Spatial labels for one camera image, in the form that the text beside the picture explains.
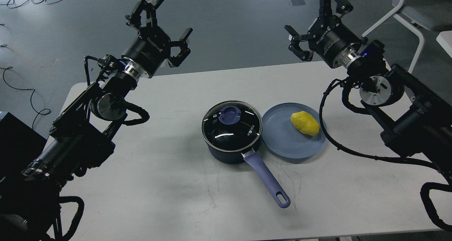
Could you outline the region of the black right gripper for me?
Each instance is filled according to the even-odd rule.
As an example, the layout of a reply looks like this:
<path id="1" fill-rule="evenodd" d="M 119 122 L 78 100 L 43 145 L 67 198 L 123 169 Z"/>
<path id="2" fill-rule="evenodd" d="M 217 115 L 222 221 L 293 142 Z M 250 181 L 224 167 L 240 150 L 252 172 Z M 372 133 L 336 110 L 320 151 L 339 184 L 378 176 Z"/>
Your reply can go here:
<path id="1" fill-rule="evenodd" d="M 289 33 L 289 51 L 302 61 L 311 61 L 313 53 L 303 50 L 301 42 L 308 41 L 310 50 L 318 54 L 330 68 L 342 66 L 340 54 L 345 49 L 357 51 L 361 40 L 345 26 L 341 18 L 353 10 L 349 0 L 319 0 L 319 16 L 308 29 L 308 34 L 300 35 L 292 26 L 285 25 Z"/>

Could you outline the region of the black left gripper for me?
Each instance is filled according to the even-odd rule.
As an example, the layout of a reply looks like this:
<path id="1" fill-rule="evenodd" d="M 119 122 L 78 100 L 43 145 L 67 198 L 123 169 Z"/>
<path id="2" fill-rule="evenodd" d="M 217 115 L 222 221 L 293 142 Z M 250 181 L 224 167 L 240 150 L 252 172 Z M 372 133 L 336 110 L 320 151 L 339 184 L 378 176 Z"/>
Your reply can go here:
<path id="1" fill-rule="evenodd" d="M 188 47 L 189 35 L 193 28 L 187 28 L 177 41 L 172 41 L 169 35 L 158 26 L 156 10 L 165 0 L 139 1 L 130 15 L 125 16 L 125 24 L 138 31 L 132 45 L 121 55 L 124 61 L 132 61 L 143 70 L 143 76 L 152 78 L 157 69 L 167 59 L 169 67 L 179 67 L 191 53 Z M 146 13 L 146 26 L 142 26 L 142 13 Z M 179 48 L 176 56 L 171 56 L 171 48 Z"/>

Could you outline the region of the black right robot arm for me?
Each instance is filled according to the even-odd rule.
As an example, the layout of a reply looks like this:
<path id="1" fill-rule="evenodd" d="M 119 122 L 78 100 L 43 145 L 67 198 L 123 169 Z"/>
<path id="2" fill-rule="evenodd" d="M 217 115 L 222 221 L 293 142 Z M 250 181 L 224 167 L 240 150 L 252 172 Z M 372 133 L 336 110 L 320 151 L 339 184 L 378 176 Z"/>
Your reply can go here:
<path id="1" fill-rule="evenodd" d="M 399 64 L 389 65 L 384 44 L 374 40 L 361 49 L 357 37 L 342 17 L 353 10 L 349 0 L 317 0 L 319 14 L 304 34 L 286 25 L 289 50 L 302 61 L 316 54 L 331 69 L 343 68 L 344 79 L 334 79 L 323 93 L 320 129 L 337 150 L 375 161 L 412 164 L 438 172 L 445 183 L 426 182 L 420 198 L 431 222 L 444 231 L 451 224 L 440 217 L 432 191 L 451 192 L 451 105 Z M 327 131 L 323 108 L 332 91 L 342 89 L 341 102 L 353 113 L 373 117 L 382 128 L 384 146 L 395 157 L 377 156 L 352 150 Z"/>

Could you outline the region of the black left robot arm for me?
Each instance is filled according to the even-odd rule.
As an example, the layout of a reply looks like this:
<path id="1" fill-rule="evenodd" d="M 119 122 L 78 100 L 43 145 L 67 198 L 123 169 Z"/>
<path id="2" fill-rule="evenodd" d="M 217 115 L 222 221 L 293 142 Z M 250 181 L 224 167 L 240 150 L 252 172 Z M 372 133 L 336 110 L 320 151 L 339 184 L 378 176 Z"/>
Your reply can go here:
<path id="1" fill-rule="evenodd" d="M 2 241 L 69 241 L 74 236 L 85 204 L 78 196 L 61 196 L 61 190 L 113 154 L 120 127 L 149 120 L 145 109 L 125 99 L 140 78 L 152 78 L 165 60 L 170 67 L 180 66 L 191 52 L 192 28 L 173 41 L 158 25 L 156 12 L 163 2 L 141 0 L 125 16 L 137 38 L 120 58 L 85 56 L 86 76 L 88 60 L 96 61 L 100 72 L 53 121 L 53 141 L 42 153 L 31 159 L 13 149 L 1 157 Z"/>

